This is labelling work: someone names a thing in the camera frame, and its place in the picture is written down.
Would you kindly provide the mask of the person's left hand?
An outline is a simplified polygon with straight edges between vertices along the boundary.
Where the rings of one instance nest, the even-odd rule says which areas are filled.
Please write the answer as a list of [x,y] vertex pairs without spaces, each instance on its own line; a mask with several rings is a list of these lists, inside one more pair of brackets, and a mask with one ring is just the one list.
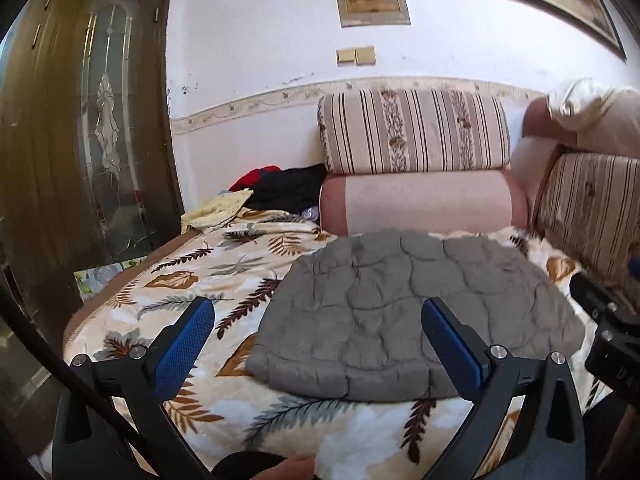
[[316,456],[314,454],[282,457],[259,453],[258,460],[262,470],[255,472],[250,480],[311,480],[316,478]]

